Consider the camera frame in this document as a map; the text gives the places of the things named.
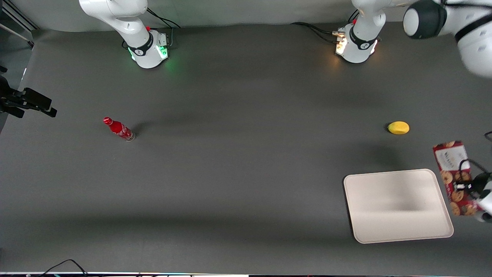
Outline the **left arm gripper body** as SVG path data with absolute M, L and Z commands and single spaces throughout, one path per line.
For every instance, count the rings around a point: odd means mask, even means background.
M 488 179 L 485 182 L 485 186 L 479 193 L 479 197 L 476 199 L 477 205 L 482 209 L 478 212 L 476 219 L 482 223 L 491 223 L 492 221 L 492 181 Z

